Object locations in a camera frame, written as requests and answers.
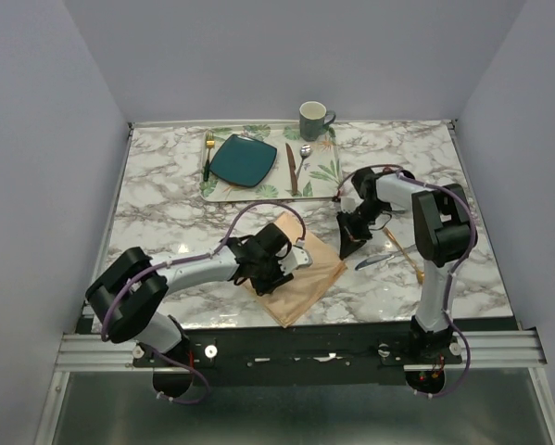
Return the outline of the orange cloth napkin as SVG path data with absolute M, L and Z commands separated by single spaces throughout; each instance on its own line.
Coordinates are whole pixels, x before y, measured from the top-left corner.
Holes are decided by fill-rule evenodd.
M 294 271 L 294 279 L 278 287 L 270 295 L 258 296 L 249 281 L 244 287 L 264 310 L 281 326 L 294 324 L 318 302 L 347 269 L 335 250 L 310 229 L 305 237 L 305 249 L 313 263 Z

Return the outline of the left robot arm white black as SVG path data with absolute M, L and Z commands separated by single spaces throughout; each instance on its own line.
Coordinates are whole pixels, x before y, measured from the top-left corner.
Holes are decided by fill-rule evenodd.
M 134 340 L 154 350 L 165 365 L 179 364 L 186 334 L 158 307 L 168 295 L 216 282 L 250 282 L 259 296 L 272 293 L 311 265 L 305 243 L 292 243 L 274 223 L 255 235 L 227 237 L 219 249 L 191 257 L 149 256 L 139 248 L 123 252 L 89 286 L 85 297 L 101 323 L 101 338 L 114 344 Z

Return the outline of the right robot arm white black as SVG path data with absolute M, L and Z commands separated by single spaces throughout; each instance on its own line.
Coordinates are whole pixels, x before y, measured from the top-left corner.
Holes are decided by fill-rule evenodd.
M 370 226 L 386 211 L 409 211 L 413 237 L 423 258 L 422 294 L 411 318 L 407 340 L 409 356 L 430 362 L 449 347 L 455 332 L 451 319 L 453 281 L 456 271 L 476 246 L 478 235 L 463 188 L 459 184 L 436 185 L 417 180 L 411 172 L 385 165 L 358 169 L 346 177 L 361 202 L 351 209 L 337 190 L 339 258 L 345 259 L 372 239 Z

